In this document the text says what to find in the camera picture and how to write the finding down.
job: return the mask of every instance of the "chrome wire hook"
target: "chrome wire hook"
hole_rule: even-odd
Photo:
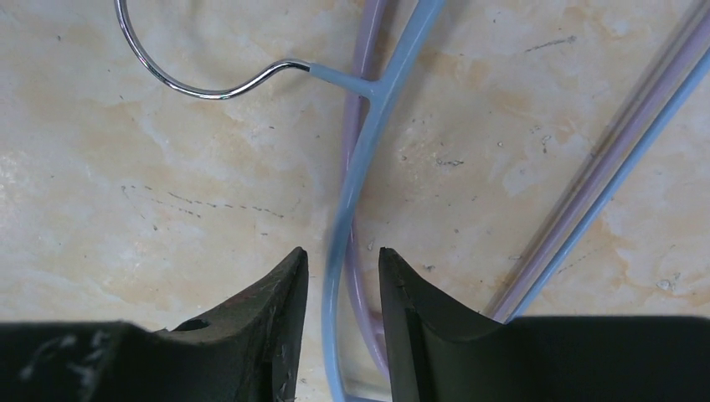
[[[116,5],[116,16],[118,17],[118,23],[121,26],[121,31],[123,31],[123,35],[126,37],[128,44],[131,46],[133,53],[136,54],[136,57],[144,66],[146,66],[151,74],[158,78],[163,84],[182,94],[194,96],[200,99],[224,101],[253,90],[279,71],[286,69],[297,69],[305,72],[311,71],[311,65],[303,60],[282,59],[269,64],[265,69],[261,70],[259,74],[249,80],[246,80],[244,83],[227,90],[203,90],[201,88],[184,84],[183,82],[174,79],[170,74],[161,69],[143,48],[141,42],[136,36],[136,31],[133,30],[131,18],[128,16],[128,6],[126,5],[126,1],[127,0],[115,0],[114,3]]]

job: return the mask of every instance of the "screw hole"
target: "screw hole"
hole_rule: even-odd
[[[206,322],[204,320],[201,320],[199,318],[194,318],[192,320],[183,322],[182,324],[178,325],[177,328],[175,328],[173,331],[174,332],[187,332],[187,331],[195,331],[197,329],[203,329],[209,327],[209,322]]]

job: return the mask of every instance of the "light blue hanger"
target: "light blue hanger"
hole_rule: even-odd
[[[355,206],[367,176],[375,150],[387,125],[394,105],[402,92],[404,82],[414,66],[419,51],[439,16],[445,0],[419,0],[402,36],[397,42],[391,60],[382,78],[375,81],[363,80],[331,69],[321,64],[308,63],[299,59],[283,59],[270,64],[259,74],[243,84],[227,90],[203,90],[175,80],[151,59],[136,37],[128,16],[126,0],[115,0],[116,16],[123,34],[133,53],[141,63],[163,84],[185,95],[200,99],[223,101],[242,95],[268,80],[275,73],[285,69],[297,69],[338,85],[346,90],[368,98],[370,108],[360,131],[358,143],[352,154],[350,169],[342,185],[340,202],[333,224],[332,237],[327,252],[326,274],[323,284],[322,337],[323,352],[326,357],[326,374],[335,402],[373,402],[347,395],[339,373],[337,357],[337,295],[340,285],[347,237],[350,234]]]

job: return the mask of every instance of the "hanger hook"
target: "hanger hook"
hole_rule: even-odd
[[[131,25],[131,19],[128,17],[128,7],[126,5],[126,1],[127,0],[115,0],[116,16],[118,17],[118,23],[121,26],[121,31],[123,31],[123,35],[126,36],[126,41],[128,41],[131,49],[133,49],[133,53],[136,54],[138,59],[144,66],[146,66],[148,71],[155,75],[155,77],[158,78],[163,84],[185,95],[194,96],[200,99],[223,101],[253,90],[281,70],[299,69],[306,72],[311,70],[311,65],[303,60],[282,59],[269,64],[265,69],[261,70],[259,74],[244,83],[227,90],[203,90],[184,84],[178,80],[175,80],[170,74],[158,67],[156,62],[151,59],[151,56],[149,56],[143,48],[141,42],[138,41],[136,32],[133,30],[133,25]]]

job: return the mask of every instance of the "marble surface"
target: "marble surface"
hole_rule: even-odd
[[[414,1],[392,4],[383,54]],[[486,309],[692,4],[449,1],[363,193],[373,302],[388,246]],[[130,9],[160,65],[219,88],[282,57],[346,70],[362,5]],[[174,327],[300,245],[311,287],[298,397],[329,400],[319,305],[341,90],[287,72],[231,101],[179,95],[136,61],[111,2],[89,0],[4,0],[0,85],[0,319]],[[531,313],[710,315],[708,102],[705,79]],[[349,384],[386,393],[342,305]]]

